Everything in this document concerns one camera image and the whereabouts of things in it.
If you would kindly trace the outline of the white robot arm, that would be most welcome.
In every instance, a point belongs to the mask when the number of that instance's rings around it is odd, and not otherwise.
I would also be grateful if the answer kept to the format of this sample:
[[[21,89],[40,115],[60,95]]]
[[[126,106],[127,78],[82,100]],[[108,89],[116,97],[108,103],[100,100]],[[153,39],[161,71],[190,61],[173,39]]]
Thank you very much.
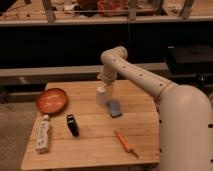
[[[213,171],[213,106],[205,93],[180,85],[127,61],[118,46],[101,54],[99,78],[118,75],[153,97],[159,113],[159,171]]]

